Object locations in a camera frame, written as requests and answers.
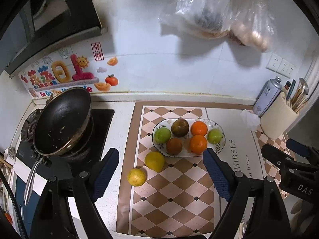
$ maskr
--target citrus fruit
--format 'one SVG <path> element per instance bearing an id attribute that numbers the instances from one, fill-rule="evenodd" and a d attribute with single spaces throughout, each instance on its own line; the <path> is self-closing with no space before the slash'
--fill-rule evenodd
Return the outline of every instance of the citrus fruit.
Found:
<path id="1" fill-rule="evenodd" d="M 185 119 L 175 120 L 175 122 L 171 126 L 171 131 L 177 137 L 186 136 L 189 131 L 189 125 L 187 120 Z"/>
<path id="2" fill-rule="evenodd" d="M 207 140 L 211 144 L 215 145 L 221 141 L 223 133 L 218 128 L 213 128 L 208 132 Z"/>
<path id="3" fill-rule="evenodd" d="M 149 152 L 144 159 L 145 165 L 156 172 L 160 172 L 165 163 L 164 156 L 160 152 Z"/>
<path id="4" fill-rule="evenodd" d="M 132 186 L 139 187 L 146 182 L 146 175 L 141 169 L 133 168 L 127 175 L 127 181 Z"/>
<path id="5" fill-rule="evenodd" d="M 183 143 L 181 142 L 179 138 L 176 138 L 176 137 L 171 138 L 170 140 L 166 142 L 166 151 L 172 156 L 180 153 L 182 149 L 183 149 Z"/>
<path id="6" fill-rule="evenodd" d="M 207 148 L 207 140 L 201 135 L 193 136 L 189 141 L 189 149 L 199 155 Z"/>
<path id="7" fill-rule="evenodd" d="M 154 140 L 158 144 L 166 143 L 171 138 L 171 131 L 166 127 L 161 127 L 155 131 Z"/>
<path id="8" fill-rule="evenodd" d="M 207 128 L 206 124 L 202 121 L 195 121 L 192 124 L 192 127 L 190 128 L 190 131 L 191 131 L 193 136 L 195 136 L 195 135 L 204 136 L 207 134 L 207 130 L 208 130 L 208 128 Z"/>

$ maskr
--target yellow lemon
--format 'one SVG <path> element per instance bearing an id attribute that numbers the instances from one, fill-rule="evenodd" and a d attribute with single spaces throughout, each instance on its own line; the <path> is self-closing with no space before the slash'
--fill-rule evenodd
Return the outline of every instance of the yellow lemon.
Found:
<path id="1" fill-rule="evenodd" d="M 145 165 L 153 171 L 160 172 L 165 163 L 165 158 L 160 152 L 149 152 L 145 159 Z"/>
<path id="2" fill-rule="evenodd" d="M 134 187 L 142 186 L 146 182 L 146 175 L 141 169 L 133 168 L 127 175 L 127 181 Z"/>

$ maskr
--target white tile wall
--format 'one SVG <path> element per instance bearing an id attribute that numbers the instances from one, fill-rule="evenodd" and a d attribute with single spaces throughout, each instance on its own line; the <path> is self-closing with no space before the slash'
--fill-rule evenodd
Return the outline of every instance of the white tile wall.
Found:
<path id="1" fill-rule="evenodd" d="M 19 122 L 32 99 L 23 87 L 20 77 L 13 79 L 3 71 L 0 75 L 0 152 L 10 146 Z"/>
<path id="2" fill-rule="evenodd" d="M 111 92 L 173 92 L 226 95 L 254 100 L 264 83 L 276 73 L 266 69 L 271 53 L 238 46 L 227 38 L 204 40 L 161 26 L 158 16 L 173 0 L 93 0 L 108 33 L 71 45 L 78 56 L 88 57 L 94 68 L 105 68 L 108 58 L 119 63 L 114 74 L 119 85 Z M 275 52 L 299 67 L 294 79 L 305 77 L 319 38 L 292 0 L 269 0 L 278 33 Z M 91 43 L 101 42 L 104 61 L 95 62 Z M 50 55 L 61 58 L 61 53 Z M 280 76 L 285 84 L 287 78 Z"/>

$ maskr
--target mug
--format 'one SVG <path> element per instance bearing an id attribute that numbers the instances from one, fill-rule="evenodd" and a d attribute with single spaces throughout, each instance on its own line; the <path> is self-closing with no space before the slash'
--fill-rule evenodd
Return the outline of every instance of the mug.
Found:
<path id="1" fill-rule="evenodd" d="M 16 162 L 16 155 L 14 153 L 13 147 L 8 147 L 4 151 L 4 160 L 11 165 L 14 165 Z"/>

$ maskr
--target utensil holder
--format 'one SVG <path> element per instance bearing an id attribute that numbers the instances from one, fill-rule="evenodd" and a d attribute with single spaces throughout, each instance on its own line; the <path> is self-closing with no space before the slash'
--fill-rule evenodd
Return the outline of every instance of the utensil holder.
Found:
<path id="1" fill-rule="evenodd" d="M 269 109 L 260 118 L 263 132 L 270 139 L 278 138 L 296 120 L 296 114 L 286 103 L 286 96 L 281 92 Z"/>

